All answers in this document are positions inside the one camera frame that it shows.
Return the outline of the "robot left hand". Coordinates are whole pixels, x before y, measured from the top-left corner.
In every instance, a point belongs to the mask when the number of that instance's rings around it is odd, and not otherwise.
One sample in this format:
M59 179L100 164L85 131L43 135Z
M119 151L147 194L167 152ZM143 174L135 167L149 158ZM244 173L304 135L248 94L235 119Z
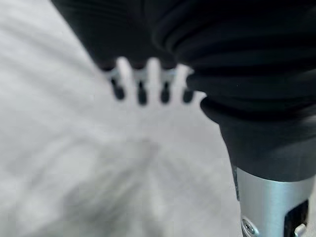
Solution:
M245 237L300 237L316 180L313 0L55 0L101 70L156 57L227 147Z

